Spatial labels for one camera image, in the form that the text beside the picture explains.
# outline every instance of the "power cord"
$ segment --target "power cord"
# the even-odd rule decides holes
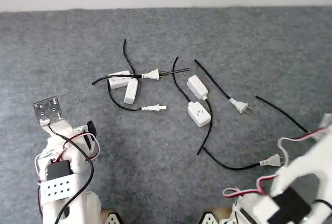
[[[274,105],[273,103],[263,99],[262,97],[256,95],[256,98],[259,99],[260,101],[263,101],[264,103],[272,106],[274,109],[278,110],[281,112],[283,115],[285,115],[290,121],[292,121],[297,127],[299,127],[301,130],[303,130],[305,133],[309,133],[309,131],[304,128],[299,122],[297,122],[291,115],[289,115],[287,112],[285,112],[283,109],[279,108],[278,106]]]
[[[70,143],[71,145],[73,145],[79,152],[82,153],[82,155],[85,157],[85,159],[88,161],[90,167],[91,167],[91,172],[90,172],[90,176],[87,180],[87,182],[80,188],[80,190],[73,196],[71,197],[64,205],[63,207],[61,208],[61,210],[59,211],[59,214],[54,222],[54,224],[58,224],[60,219],[61,219],[61,216],[62,214],[64,213],[64,211],[66,210],[66,208],[87,188],[87,186],[91,183],[92,181],[92,178],[93,178],[93,173],[94,173],[94,167],[93,167],[93,163],[91,161],[91,159],[89,158],[89,156],[77,145],[75,144],[73,141],[71,141],[69,138],[59,134],[59,133],[56,133],[52,128],[51,128],[51,125],[48,124],[48,127],[49,129],[51,130],[52,133],[54,133],[55,135],[61,137],[63,140],[66,141],[66,143]]]
[[[127,39],[125,39],[124,42],[123,42],[122,50],[123,50],[123,56],[126,59],[128,65],[130,66],[130,69],[131,69],[133,75],[109,75],[109,76],[104,76],[104,77],[101,77],[101,78],[97,79],[96,81],[94,81],[92,83],[92,85],[98,83],[99,81],[101,81],[103,79],[112,78],[112,77],[150,78],[150,79],[159,80],[159,78],[164,77],[166,75],[169,75],[169,74],[172,74],[172,73],[185,72],[185,71],[189,70],[188,68],[185,68],[185,69],[179,69],[177,71],[170,71],[170,72],[163,72],[163,71],[161,71],[161,72],[159,72],[156,69],[156,70],[151,71],[150,73],[147,73],[147,74],[137,75],[136,74],[136,70],[135,70],[133,64],[131,63],[131,61],[128,58],[128,54],[127,54]],[[113,103],[115,105],[117,105],[118,107],[120,107],[123,110],[127,110],[127,111],[141,111],[141,110],[142,111],[159,111],[159,110],[166,109],[166,106],[160,106],[159,104],[158,105],[154,105],[154,106],[145,106],[145,107],[141,107],[141,108],[129,108],[129,107],[125,107],[125,106],[121,105],[119,102],[117,102],[116,99],[113,97],[113,95],[112,95],[112,89],[111,89],[109,80],[107,80],[107,90],[108,90],[109,98],[113,101]]]
[[[173,67],[172,67],[172,71],[175,70],[175,66],[176,66],[176,62],[178,60],[178,57],[176,57],[174,63],[173,63]],[[180,91],[180,93],[183,95],[183,97],[186,99],[187,102],[191,102],[189,96],[180,88],[180,86],[178,85],[177,81],[176,81],[176,78],[175,78],[175,75],[173,74],[172,75],[173,77],[173,81],[174,81],[174,84],[176,85],[176,87],[178,88],[178,90]],[[254,164],[251,164],[251,165],[248,165],[248,166],[245,166],[245,167],[229,167],[223,163],[221,163],[220,161],[218,161],[209,151],[207,148],[205,148],[205,144],[206,144],[206,141],[208,140],[208,137],[210,135],[210,132],[211,132],[211,129],[212,129],[212,117],[213,117],[213,112],[212,112],[212,107],[211,107],[211,104],[205,100],[208,107],[209,107],[209,110],[210,110],[210,115],[211,115],[211,121],[210,121],[210,124],[209,124],[209,130],[205,136],[205,139],[199,149],[199,151],[197,152],[197,154],[200,153],[201,150],[204,150],[206,152],[206,154],[208,154],[216,163],[218,163],[220,166],[224,167],[225,169],[228,169],[228,170],[233,170],[233,171],[241,171],[241,170],[248,170],[248,169],[251,169],[251,168],[254,168],[254,167],[258,167],[258,166],[265,166],[265,165],[270,165],[270,166],[280,166],[280,157],[278,155],[278,157],[276,157],[276,155],[273,155],[272,157],[266,159],[266,160],[262,160],[261,162],[257,162],[257,163],[254,163]]]
[[[198,60],[194,60],[196,62],[196,64],[203,70],[203,72],[209,77],[209,79],[212,81],[212,83],[217,87],[217,89],[220,91],[220,93],[222,93],[223,96],[226,97],[226,99],[229,100],[229,102],[231,104],[234,105],[234,107],[238,110],[239,113],[246,113],[246,114],[250,114],[250,112],[252,111],[249,106],[248,103],[242,102],[242,101],[237,101],[233,98],[231,98],[222,88],[221,86],[219,86],[219,84],[216,82],[216,80],[212,77],[212,75],[203,67],[202,64],[199,63]]]

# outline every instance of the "perforated plate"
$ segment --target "perforated plate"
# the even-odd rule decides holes
[[[76,194],[79,189],[80,181],[77,174],[44,181],[40,185],[41,205],[71,197]]]

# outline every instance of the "cable connector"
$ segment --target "cable connector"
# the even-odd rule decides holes
[[[249,107],[248,107],[248,103],[244,103],[242,101],[236,101],[233,98],[229,99],[229,102],[232,103],[235,108],[239,111],[239,113],[246,113],[246,114],[250,114],[250,112],[252,111]]]
[[[262,160],[259,162],[260,166],[277,166],[280,167],[281,166],[281,157],[279,156],[279,154],[274,154],[272,156],[270,156],[268,159]]]
[[[155,105],[155,106],[143,106],[142,111],[160,111],[160,110],[166,110],[167,106],[160,106]]]
[[[183,68],[183,69],[178,69],[178,70],[169,71],[169,72],[159,71],[159,70],[155,69],[149,73],[142,74],[141,76],[143,79],[159,80],[160,78],[165,77],[166,75],[182,73],[182,72],[186,72],[186,71],[189,71],[189,69]]]
[[[152,70],[149,73],[142,74],[142,78],[151,79],[151,80],[159,80],[159,71],[157,69]]]

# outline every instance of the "white plastic bracket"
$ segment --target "white plastic bracket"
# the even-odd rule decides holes
[[[77,174],[43,181],[40,185],[40,203],[43,206],[49,202],[71,197],[80,188],[80,176]]]
[[[108,218],[105,221],[105,224],[121,224],[116,214],[109,214]]]

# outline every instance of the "red and white wire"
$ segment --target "red and white wire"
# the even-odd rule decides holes
[[[289,155],[288,152],[286,151],[286,149],[282,146],[282,140],[289,140],[289,141],[303,141],[306,140],[308,138],[314,137],[316,136],[319,132],[323,132],[325,131],[326,128],[322,128],[322,129],[317,129],[314,132],[308,133],[304,136],[301,137],[296,137],[296,138],[289,138],[289,137],[282,137],[278,140],[278,147],[279,149],[281,149],[282,153],[284,153],[284,158],[285,158],[285,164],[284,166],[288,166],[289,163]]]
[[[238,188],[226,188],[223,191],[223,196],[226,198],[234,198],[239,197],[245,194],[255,193],[255,194],[262,194],[265,195],[266,192],[261,184],[262,181],[271,180],[277,177],[278,175],[270,175],[270,176],[262,176],[258,178],[256,182],[256,189],[246,189],[246,190],[239,190]]]

